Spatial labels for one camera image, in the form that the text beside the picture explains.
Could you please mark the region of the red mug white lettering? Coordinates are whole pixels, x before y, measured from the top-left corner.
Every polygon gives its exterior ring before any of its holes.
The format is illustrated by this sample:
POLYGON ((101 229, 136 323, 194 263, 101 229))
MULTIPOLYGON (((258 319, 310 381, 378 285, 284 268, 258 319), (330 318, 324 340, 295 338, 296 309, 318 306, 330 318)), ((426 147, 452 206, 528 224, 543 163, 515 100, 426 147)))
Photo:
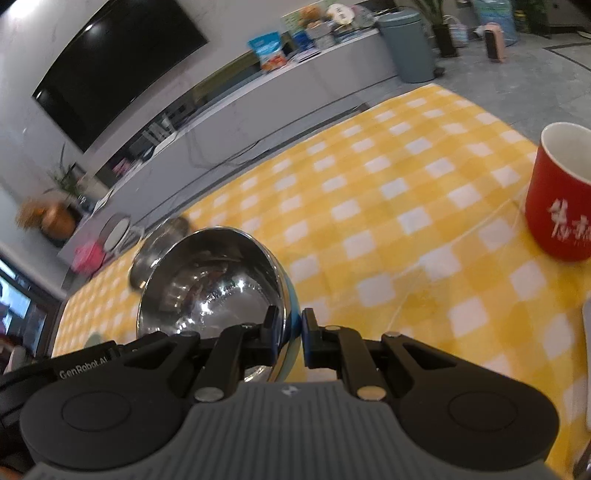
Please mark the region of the red mug white lettering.
POLYGON ((548 255, 590 258, 590 130, 556 122, 540 135, 525 202, 525 219, 548 255))

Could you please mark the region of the grey-blue trash bin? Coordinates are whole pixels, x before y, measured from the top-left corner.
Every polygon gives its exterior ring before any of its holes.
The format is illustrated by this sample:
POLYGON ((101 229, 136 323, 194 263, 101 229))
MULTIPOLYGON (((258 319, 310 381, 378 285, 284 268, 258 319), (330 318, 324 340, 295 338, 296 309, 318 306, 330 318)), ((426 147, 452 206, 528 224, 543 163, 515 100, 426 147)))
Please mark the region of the grey-blue trash bin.
POLYGON ((435 79, 435 57, 424 32, 421 14, 411 8, 377 18, 377 26, 405 83, 435 79))

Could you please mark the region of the green ceramic bowl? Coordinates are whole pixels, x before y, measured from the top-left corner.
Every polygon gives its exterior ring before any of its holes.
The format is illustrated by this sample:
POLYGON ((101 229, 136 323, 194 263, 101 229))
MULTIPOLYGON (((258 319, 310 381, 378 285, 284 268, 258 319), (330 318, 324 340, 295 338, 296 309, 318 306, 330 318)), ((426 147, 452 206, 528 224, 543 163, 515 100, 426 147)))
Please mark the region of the green ceramic bowl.
POLYGON ((104 343, 106 339, 98 332, 93 332, 86 340, 84 347, 91 348, 104 343))

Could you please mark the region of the blue snack bag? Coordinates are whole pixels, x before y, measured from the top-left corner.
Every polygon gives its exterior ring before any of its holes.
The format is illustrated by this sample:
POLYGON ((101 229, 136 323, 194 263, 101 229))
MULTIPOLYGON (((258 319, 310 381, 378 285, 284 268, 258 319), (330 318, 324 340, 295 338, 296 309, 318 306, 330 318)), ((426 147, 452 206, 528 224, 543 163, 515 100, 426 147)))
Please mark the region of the blue snack bag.
POLYGON ((259 58, 260 69, 264 72, 271 72, 287 65, 287 56, 283 52, 283 43, 277 31, 249 40, 249 48, 259 58))

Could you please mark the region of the blue steel bowl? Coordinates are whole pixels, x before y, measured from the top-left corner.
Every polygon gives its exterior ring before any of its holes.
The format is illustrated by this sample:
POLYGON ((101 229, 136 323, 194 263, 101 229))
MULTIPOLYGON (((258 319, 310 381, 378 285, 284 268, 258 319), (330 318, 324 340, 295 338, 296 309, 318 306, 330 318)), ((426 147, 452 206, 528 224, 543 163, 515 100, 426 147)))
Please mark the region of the blue steel bowl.
POLYGON ((297 359, 301 307, 287 271, 269 248, 231 227, 198 230, 171 246, 155 263, 137 311, 139 337, 197 332, 212 339, 243 323, 261 324, 267 308, 279 310, 279 358, 256 366, 245 381, 283 381, 297 359))

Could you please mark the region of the grey tv cabinet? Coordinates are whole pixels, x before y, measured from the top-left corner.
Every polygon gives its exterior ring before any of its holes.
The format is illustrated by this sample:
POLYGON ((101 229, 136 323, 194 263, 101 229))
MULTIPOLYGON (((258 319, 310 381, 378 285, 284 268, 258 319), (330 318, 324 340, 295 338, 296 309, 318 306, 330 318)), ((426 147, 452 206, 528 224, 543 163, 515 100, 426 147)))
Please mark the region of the grey tv cabinet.
POLYGON ((148 227, 249 161, 279 150, 362 105, 359 93, 389 80, 396 67, 378 30, 246 83, 197 115, 150 160, 119 181, 106 204, 59 251, 76 250, 122 214, 148 227))

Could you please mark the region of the yellow checkered tablecloth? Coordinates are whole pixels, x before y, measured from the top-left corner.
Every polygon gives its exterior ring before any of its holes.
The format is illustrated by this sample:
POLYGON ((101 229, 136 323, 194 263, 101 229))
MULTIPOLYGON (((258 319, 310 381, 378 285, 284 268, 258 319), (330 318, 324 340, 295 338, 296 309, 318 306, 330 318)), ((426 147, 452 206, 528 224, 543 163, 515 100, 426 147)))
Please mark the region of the yellow checkered tablecloth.
POLYGON ((430 84, 305 140, 196 201, 193 229, 252 234, 321 324, 398 331, 528 383, 560 416, 549 465, 589 442, 581 308, 590 267, 524 222, 535 145, 430 84))

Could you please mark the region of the pink space heater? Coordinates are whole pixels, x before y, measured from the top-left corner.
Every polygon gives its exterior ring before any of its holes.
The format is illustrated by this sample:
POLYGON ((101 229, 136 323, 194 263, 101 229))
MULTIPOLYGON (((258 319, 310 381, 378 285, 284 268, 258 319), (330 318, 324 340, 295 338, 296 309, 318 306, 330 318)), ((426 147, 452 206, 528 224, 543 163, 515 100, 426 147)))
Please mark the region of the pink space heater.
POLYGON ((499 24, 490 22, 484 26, 484 41, 488 59, 503 63, 506 59, 504 34, 499 24))

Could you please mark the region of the pink bag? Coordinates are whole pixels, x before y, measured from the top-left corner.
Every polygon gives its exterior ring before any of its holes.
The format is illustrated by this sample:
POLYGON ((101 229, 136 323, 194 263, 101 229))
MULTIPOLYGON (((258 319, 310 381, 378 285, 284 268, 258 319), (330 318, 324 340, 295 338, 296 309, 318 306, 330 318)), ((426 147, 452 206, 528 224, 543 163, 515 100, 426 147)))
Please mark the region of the pink bag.
POLYGON ((90 276, 102 266, 105 256, 98 240, 88 242, 76 249, 71 269, 77 274, 90 276))

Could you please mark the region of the tall plant black pot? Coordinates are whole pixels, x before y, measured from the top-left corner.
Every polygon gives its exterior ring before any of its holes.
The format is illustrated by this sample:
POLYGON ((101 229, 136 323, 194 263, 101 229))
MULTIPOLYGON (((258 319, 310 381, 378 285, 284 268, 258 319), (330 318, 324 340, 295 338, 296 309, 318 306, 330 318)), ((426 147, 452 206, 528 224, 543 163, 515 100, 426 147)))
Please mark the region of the tall plant black pot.
POLYGON ((445 23, 443 0, 414 0, 415 6, 431 24, 437 47, 443 58, 458 57, 449 26, 445 23))

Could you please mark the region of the teddy bear toy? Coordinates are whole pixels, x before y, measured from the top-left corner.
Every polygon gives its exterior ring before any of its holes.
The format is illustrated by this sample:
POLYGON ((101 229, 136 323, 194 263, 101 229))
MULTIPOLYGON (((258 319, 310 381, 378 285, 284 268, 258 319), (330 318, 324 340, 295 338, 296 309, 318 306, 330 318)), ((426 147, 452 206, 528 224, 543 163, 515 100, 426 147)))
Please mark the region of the teddy bear toy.
POLYGON ((307 29, 308 24, 318 22, 322 19, 322 7, 318 4, 310 4, 298 10, 300 16, 300 24, 302 29, 307 29))

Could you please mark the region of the black wall television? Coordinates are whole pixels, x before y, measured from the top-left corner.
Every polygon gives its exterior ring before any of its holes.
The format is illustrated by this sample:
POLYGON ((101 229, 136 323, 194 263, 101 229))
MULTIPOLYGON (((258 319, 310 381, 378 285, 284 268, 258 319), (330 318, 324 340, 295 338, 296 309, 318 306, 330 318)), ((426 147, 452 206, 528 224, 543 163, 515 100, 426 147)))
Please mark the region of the black wall television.
POLYGON ((68 43, 33 98, 81 151, 207 39, 175 1, 106 2, 68 43))

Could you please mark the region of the orange steel bowl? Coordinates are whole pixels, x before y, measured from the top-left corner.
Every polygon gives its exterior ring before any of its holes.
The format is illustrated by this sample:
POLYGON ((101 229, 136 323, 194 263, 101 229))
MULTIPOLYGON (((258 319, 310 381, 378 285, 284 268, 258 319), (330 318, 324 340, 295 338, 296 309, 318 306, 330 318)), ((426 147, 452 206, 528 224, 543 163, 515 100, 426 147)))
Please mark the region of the orange steel bowl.
POLYGON ((129 286, 142 291, 156 265, 166 252, 190 232, 189 221, 183 216, 170 217, 160 223, 143 241, 129 270, 129 286))

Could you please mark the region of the grey chair back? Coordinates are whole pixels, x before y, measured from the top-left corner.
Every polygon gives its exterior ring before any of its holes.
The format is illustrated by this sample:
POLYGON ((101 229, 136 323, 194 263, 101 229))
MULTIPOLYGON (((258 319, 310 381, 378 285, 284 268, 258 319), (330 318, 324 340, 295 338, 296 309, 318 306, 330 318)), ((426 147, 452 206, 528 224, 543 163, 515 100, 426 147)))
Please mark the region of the grey chair back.
POLYGON ((127 234, 131 220, 128 215, 117 213, 111 216, 98 236, 98 243, 105 253, 113 251, 127 234))

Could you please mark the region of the golden vase dried flowers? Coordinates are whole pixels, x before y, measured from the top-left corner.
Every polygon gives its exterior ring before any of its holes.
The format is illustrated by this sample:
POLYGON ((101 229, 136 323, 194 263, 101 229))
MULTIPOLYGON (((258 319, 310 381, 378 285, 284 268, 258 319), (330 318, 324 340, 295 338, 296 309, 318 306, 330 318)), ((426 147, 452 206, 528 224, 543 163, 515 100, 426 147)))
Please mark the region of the golden vase dried flowers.
POLYGON ((40 230, 55 241, 68 240, 76 229, 76 220, 66 205, 30 199, 21 204, 16 225, 22 230, 40 230))

